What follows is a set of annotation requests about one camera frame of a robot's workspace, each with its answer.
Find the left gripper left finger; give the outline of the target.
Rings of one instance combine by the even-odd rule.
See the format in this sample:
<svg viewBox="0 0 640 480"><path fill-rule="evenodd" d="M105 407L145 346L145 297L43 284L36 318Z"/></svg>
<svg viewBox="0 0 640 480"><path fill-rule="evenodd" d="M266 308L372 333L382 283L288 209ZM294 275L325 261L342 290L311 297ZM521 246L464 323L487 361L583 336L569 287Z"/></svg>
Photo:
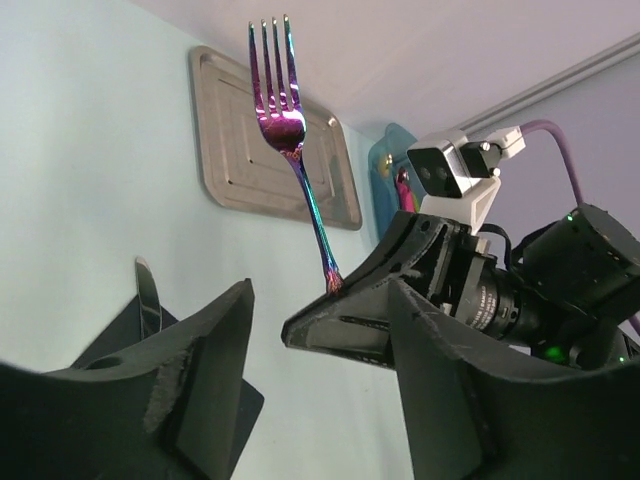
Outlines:
<svg viewBox="0 0 640 480"><path fill-rule="evenodd" d="M1 368L5 479L227 479L264 405L243 377L249 280L78 367Z"/></svg>

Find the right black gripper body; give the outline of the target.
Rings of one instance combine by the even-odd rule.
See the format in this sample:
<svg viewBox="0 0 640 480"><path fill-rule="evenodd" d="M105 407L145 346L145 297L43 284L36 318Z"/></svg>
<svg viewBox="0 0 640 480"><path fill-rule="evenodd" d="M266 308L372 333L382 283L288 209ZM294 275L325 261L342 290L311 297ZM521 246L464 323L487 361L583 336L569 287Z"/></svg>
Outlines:
<svg viewBox="0 0 640 480"><path fill-rule="evenodd" d="M446 315L494 339L515 333L524 301L509 273L497 267L490 242L468 226L428 215L434 238L424 254L424 296Z"/></svg>

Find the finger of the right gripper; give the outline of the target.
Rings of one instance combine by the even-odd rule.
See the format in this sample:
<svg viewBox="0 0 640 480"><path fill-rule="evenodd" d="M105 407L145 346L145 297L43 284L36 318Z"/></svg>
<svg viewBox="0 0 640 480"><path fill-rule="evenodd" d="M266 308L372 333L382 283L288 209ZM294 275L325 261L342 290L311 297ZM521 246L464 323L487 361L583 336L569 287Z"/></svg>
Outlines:
<svg viewBox="0 0 640 480"><path fill-rule="evenodd" d="M283 344L393 370L389 285L354 284L339 295L321 296L284 322Z"/></svg>
<svg viewBox="0 0 640 480"><path fill-rule="evenodd" d="M464 233L464 225L449 219L396 213L383 239L345 280L344 294L401 279L427 298L439 295L456 243Z"/></svg>

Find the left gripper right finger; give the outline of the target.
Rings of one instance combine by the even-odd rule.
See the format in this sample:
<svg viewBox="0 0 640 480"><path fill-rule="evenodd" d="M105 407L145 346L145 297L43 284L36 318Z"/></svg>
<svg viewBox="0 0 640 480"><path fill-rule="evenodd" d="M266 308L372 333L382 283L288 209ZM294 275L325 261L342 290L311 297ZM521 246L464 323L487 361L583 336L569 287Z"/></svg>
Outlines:
<svg viewBox="0 0 640 480"><path fill-rule="evenodd" d="M637 361L581 371L524 355L401 282L388 307L416 478L638 477Z"/></svg>

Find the black paper napkin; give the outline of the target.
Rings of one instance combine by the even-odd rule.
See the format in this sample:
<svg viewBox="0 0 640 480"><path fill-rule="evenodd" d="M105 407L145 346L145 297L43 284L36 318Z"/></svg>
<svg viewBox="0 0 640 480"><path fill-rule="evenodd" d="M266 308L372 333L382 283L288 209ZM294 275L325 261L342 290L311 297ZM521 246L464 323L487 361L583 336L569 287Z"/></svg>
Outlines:
<svg viewBox="0 0 640 480"><path fill-rule="evenodd" d="M253 290L241 283L181 321L162 311L162 330L134 342L127 307L75 364L133 368L131 386L115 397L125 423L184 478L228 479L264 405L243 378L253 310Z"/></svg>

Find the silver table knife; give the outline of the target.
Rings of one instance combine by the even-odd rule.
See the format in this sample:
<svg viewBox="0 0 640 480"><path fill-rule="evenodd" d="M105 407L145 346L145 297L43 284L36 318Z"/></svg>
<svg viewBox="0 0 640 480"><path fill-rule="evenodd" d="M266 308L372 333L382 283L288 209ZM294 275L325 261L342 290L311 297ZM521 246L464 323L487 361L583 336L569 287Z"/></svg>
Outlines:
<svg viewBox="0 0 640 480"><path fill-rule="evenodd" d="M137 256L134 262L139 301L141 339L159 333L163 327L162 308L155 280L146 260Z"/></svg>

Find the iridescent rainbow fork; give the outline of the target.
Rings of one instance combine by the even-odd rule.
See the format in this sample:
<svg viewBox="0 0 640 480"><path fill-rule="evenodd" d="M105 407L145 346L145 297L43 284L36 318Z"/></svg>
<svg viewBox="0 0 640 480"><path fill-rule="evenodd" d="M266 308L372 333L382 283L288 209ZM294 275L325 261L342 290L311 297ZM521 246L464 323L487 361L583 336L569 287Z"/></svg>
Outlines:
<svg viewBox="0 0 640 480"><path fill-rule="evenodd" d="M258 60L255 26L248 24L249 65L257 123L264 140L283 156L296 175L315 232L326 291L329 295L336 294L344 280L333 256L303 160L307 122L300 99L290 17L283 16L285 60L280 55L278 21L275 18L270 22L262 20L260 25L262 61Z"/></svg>

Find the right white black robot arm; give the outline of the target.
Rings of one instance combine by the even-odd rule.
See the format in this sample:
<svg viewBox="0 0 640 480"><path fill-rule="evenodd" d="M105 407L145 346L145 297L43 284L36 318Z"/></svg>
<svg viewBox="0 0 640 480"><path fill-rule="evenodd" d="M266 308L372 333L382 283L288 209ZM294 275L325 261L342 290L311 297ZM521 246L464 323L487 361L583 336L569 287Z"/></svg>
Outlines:
<svg viewBox="0 0 640 480"><path fill-rule="evenodd" d="M580 339L601 322L617 325L639 310L639 244L589 204L507 246L502 258L467 225L399 212L338 292L284 323L283 343L393 368L387 289L395 280L487 336L583 366Z"/></svg>

